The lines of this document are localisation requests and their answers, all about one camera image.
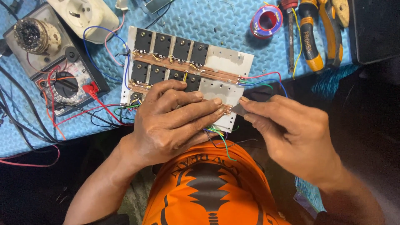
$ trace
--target fingernail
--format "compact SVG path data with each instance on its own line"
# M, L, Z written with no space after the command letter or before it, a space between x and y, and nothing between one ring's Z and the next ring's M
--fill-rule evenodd
M254 123L256 121L256 119L249 114L245 114L243 118L244 120L249 121L250 123Z
M249 100L248 98L246 98L245 96L240 97L240 99L241 99L242 101L244 101L244 102L250 101L250 100Z
M196 97L198 97L198 98L202 98L203 97L203 93L201 93L200 91L195 91L194 95L196 95Z
M214 103L216 105L220 105L220 104L222 104L222 100L220 98L214 98Z
M225 111L225 109L224 109L223 107L221 107L221 108L219 108L219 109L217 110L216 113L219 115L219 114L224 113L224 111Z

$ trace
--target hand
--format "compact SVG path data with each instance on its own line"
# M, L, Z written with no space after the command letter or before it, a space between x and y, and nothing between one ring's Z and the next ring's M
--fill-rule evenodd
M319 187L338 182L343 171L333 148L328 114L274 95L268 102L242 97L244 119L264 137L270 157L294 175Z
M181 91L186 85L166 80L151 88L136 113L133 133L121 140L124 158L141 167L155 165L208 140L203 129L224 115L222 100L201 102L200 91Z

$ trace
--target pink wire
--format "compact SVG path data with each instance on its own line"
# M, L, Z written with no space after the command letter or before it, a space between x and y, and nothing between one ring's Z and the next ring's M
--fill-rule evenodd
M35 165L35 164L23 164L23 163L11 163L11 162L7 162L7 161L4 161L4 160L3 160L3 159L15 158L15 157L24 155L24 154L26 154L26 153L20 153L20 154L17 154L17 155L14 155L14 156L10 156L10 157L0 158L0 163L9 164L9 165L13 165L13 166L23 166L23 167L50 167L50 166L54 165L54 164L58 161L58 159L60 158L60 150L59 150L59 148L58 148L56 145L53 145L53 146L57 149L57 151L58 151L58 156L57 156L57 159L54 161L54 163L52 163L52 164L50 164L50 165Z
M281 77L280 77L280 73L279 73L279 72L276 72L276 71L275 71L275 72L269 72L269 73L266 73L266 74L263 74L263 75L260 75L260 76L252 76L252 77L244 77L244 76L241 76L240 78L241 78L241 79L252 79L252 78L258 78L258 77L270 75L270 74L273 74L273 73L277 73L277 74L279 75L279 81L282 82L282 79L281 79Z
M122 25L124 24L124 21L125 21L125 14L122 13L122 23L121 23L121 25L120 25L117 29L113 30L114 33L115 33L117 30L121 29ZM104 40L104 45L106 46L107 52L111 55L112 59L114 59L114 61L115 61L118 65L122 66L122 64L119 63L119 62L114 58L114 56L112 55L112 53L110 52L110 50L109 50L108 47L107 47L107 39L108 39L108 36L109 36L110 34L112 34L112 33L110 32L110 33L108 33L108 35L106 36L106 39Z

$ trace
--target circuit board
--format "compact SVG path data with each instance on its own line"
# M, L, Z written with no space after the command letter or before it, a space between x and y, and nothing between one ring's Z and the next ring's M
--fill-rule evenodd
M132 105L144 100L155 83L175 79L186 81L185 92L201 91L204 99L221 98L225 115L213 124L220 131L231 132L236 114L230 108L238 104L244 87L240 77L247 77L254 55L208 45L169 34L129 27L130 62L124 76L121 103Z

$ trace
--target person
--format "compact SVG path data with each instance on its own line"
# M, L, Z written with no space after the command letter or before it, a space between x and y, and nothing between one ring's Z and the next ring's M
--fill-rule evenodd
M185 82L155 84L135 117L133 133L85 181L65 218L69 224L129 224L116 215L135 174L164 163L148 199L143 225L289 224L275 206L268 182L238 145L216 148L203 130L224 115L219 98L183 92ZM268 102L241 97L244 116L265 139L269 156L319 187L326 213L315 224L384 224L367 187L343 167L331 143L328 115L275 95Z

